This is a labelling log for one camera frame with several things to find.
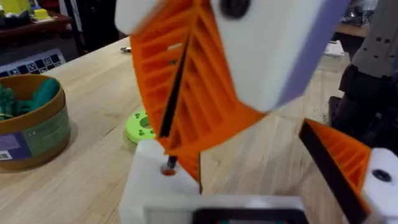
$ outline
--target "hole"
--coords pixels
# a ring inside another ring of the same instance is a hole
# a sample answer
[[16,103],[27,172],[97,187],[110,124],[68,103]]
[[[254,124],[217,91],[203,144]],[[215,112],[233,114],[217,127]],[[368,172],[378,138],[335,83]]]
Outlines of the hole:
[[152,127],[150,126],[150,124],[149,124],[148,117],[142,118],[142,119],[139,121],[139,125],[141,125],[141,127],[143,127],[143,128],[152,128]]
[[220,9],[225,17],[240,19],[249,10],[250,3],[251,0],[221,0]]
[[391,182],[391,180],[392,180],[390,174],[384,170],[375,169],[372,171],[372,174],[375,178],[377,178],[383,182]]

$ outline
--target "wooden workbench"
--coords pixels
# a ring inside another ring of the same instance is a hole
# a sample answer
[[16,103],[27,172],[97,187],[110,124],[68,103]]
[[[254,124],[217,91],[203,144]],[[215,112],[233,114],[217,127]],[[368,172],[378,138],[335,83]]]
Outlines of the wooden workbench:
[[[142,108],[124,39],[47,72],[66,95],[72,138],[55,160],[0,173],[0,223],[119,223],[118,204],[135,146],[126,118]],[[306,94],[202,154],[204,194],[301,195],[311,223],[341,211],[297,133],[304,116],[327,120],[340,73],[315,72]]]

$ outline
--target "black screw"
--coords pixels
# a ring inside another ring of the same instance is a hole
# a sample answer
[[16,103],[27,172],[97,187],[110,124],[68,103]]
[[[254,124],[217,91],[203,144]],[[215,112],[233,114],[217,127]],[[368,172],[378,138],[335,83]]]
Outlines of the black screw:
[[242,18],[249,10],[251,0],[221,0],[220,8],[224,16],[231,19]]
[[384,182],[391,182],[392,178],[389,173],[384,170],[375,169],[372,171],[372,174],[375,178],[384,181]]

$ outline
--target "orange ribbed structure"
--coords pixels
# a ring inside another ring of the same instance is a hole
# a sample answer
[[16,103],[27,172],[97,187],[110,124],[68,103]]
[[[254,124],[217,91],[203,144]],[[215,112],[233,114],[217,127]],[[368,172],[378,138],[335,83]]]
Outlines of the orange ribbed structure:
[[179,163],[198,180],[201,151],[265,114],[242,104],[234,92],[209,0],[160,3],[157,13],[131,36],[137,82],[149,122],[159,136],[185,51],[170,132],[158,140],[165,153],[178,156]]

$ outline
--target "round cardboard tub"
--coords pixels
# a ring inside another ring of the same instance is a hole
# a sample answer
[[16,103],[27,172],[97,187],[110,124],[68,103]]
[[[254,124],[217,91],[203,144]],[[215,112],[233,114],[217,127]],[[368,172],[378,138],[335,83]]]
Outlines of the round cardboard tub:
[[[0,78],[4,88],[14,90],[18,100],[30,100],[45,75]],[[44,164],[68,145],[70,123],[65,93],[59,84],[55,97],[37,110],[0,121],[0,167],[19,170]]]

